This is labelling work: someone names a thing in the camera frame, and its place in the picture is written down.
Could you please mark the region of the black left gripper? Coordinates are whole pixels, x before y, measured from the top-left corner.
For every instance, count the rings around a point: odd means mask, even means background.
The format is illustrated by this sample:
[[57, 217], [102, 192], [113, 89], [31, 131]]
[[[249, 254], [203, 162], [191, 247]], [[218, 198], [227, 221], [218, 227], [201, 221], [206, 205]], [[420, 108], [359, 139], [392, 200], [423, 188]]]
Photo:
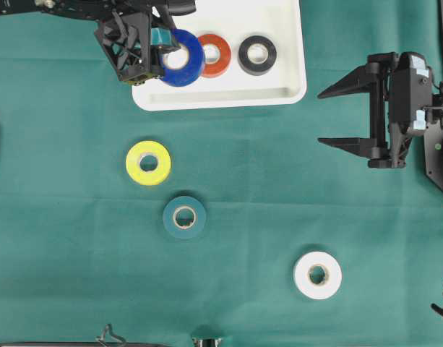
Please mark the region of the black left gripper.
[[165, 68], [158, 49], [180, 49], [169, 29], [151, 28], [148, 12], [113, 10], [109, 18], [98, 23], [95, 37], [119, 81], [129, 85], [141, 85], [152, 76], [164, 77]]

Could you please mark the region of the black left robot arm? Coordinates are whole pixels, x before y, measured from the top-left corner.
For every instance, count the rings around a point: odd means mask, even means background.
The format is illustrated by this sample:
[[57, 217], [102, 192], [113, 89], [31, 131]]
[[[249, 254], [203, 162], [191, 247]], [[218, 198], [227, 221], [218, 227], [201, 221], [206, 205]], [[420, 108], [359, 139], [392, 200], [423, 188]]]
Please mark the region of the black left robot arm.
[[98, 44], [129, 85], [162, 77], [160, 57], [181, 48], [168, 1], [0, 1], [0, 17], [30, 12], [96, 22]]

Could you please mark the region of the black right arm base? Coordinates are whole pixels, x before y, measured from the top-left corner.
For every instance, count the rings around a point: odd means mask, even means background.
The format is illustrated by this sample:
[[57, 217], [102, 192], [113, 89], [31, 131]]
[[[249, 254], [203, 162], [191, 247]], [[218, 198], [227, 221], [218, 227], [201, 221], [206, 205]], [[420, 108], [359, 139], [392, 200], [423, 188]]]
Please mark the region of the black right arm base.
[[443, 128], [430, 124], [424, 136], [426, 175], [443, 191]]

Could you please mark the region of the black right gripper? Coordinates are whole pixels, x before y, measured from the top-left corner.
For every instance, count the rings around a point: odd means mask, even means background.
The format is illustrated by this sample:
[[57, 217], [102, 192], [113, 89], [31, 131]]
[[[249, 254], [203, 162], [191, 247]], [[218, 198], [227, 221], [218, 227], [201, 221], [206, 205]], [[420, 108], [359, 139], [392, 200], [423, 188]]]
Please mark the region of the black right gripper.
[[403, 126], [390, 118], [390, 77], [400, 60], [398, 53], [378, 53], [367, 57], [341, 80], [318, 94], [318, 99], [369, 93], [370, 138], [318, 138], [322, 144], [368, 158], [369, 168], [405, 168], [412, 138]]

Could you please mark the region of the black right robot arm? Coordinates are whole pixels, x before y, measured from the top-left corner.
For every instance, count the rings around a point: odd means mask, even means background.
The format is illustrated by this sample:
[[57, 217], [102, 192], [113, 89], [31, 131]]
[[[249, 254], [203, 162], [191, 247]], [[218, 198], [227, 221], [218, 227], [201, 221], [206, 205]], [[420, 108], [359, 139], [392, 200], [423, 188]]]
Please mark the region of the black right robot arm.
[[319, 138], [319, 142], [366, 158], [370, 168], [404, 168], [414, 137], [428, 126], [443, 126], [443, 83], [433, 94], [434, 73], [415, 52], [367, 57], [318, 97], [369, 94], [369, 137]]

